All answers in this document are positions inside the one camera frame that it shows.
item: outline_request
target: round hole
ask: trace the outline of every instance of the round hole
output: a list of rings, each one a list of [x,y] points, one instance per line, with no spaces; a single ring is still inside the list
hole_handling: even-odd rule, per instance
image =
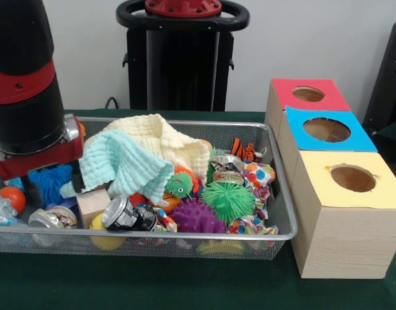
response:
[[[298,86],[294,88],[293,95],[300,100],[308,102],[321,101],[322,98],[324,98],[325,96],[325,94],[321,90],[308,86]]]
[[[359,166],[334,166],[331,169],[331,176],[341,187],[353,192],[368,192],[376,186],[376,181],[373,175],[366,169]]]
[[[311,137],[325,142],[341,142],[351,136],[351,131],[345,124],[330,118],[309,119],[303,127]]]

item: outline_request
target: green fuzzy toy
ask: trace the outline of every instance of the green fuzzy toy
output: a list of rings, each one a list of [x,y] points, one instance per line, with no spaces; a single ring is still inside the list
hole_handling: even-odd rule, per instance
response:
[[[234,219],[254,212],[255,197],[249,189],[232,183],[211,183],[202,192],[202,201],[216,210],[215,217],[228,226]]]
[[[193,188],[193,181],[190,175],[186,172],[175,173],[172,178],[167,182],[165,192],[180,199],[186,197],[191,198],[189,195]]]

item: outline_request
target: green spiky ball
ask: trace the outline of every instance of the green spiky ball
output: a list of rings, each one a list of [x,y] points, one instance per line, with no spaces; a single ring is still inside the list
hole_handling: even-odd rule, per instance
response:
[[[232,183],[211,183],[202,192],[202,201],[216,210],[215,217],[229,225],[235,218],[252,214],[255,197],[249,189]]]

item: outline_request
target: metal basket rim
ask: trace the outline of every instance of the metal basket rim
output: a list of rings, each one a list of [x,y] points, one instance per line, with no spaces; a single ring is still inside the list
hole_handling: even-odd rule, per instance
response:
[[[92,117],[78,117],[81,121],[114,121],[119,118],[92,118]],[[294,205],[287,186],[286,177],[282,160],[276,144],[275,135],[272,130],[262,123],[250,122],[230,122],[230,121],[179,121],[168,120],[169,124],[176,125],[211,125],[211,126],[241,126],[241,127],[257,127],[268,133],[270,140],[273,158],[275,161],[275,169],[277,177],[281,186],[281,191],[284,198],[284,205],[289,219],[290,232],[287,234],[266,235],[266,234],[209,234],[209,233],[192,233],[192,232],[150,232],[150,231],[121,231],[110,232],[92,229],[47,229],[47,228],[29,228],[29,227],[3,227],[0,226],[0,233],[21,233],[21,234],[60,234],[73,236],[119,236],[128,238],[163,238],[163,239],[205,239],[205,240],[246,240],[246,241],[285,241],[292,239],[297,231],[297,219],[295,217]]]

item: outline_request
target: wire mesh basket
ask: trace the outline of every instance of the wire mesh basket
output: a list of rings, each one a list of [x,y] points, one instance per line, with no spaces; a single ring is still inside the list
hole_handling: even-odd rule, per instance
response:
[[[89,138],[114,119],[79,118],[79,120],[86,128],[86,138]],[[277,179],[272,183],[272,195],[267,203],[269,215],[267,225],[276,225],[279,229],[278,235],[109,232],[90,229],[0,226],[0,252],[272,260],[284,242],[292,239],[297,233],[297,222],[271,129],[259,123],[204,121],[169,121],[169,123],[176,130],[190,137],[209,141],[217,149],[230,149],[236,137],[240,138],[244,145],[254,143],[256,150],[266,148],[266,154],[261,162],[271,164],[277,174]],[[27,222],[34,210],[35,207],[27,205],[20,219]],[[49,242],[37,243],[35,240]],[[107,245],[114,243],[120,246],[114,250],[101,249],[110,248]]]

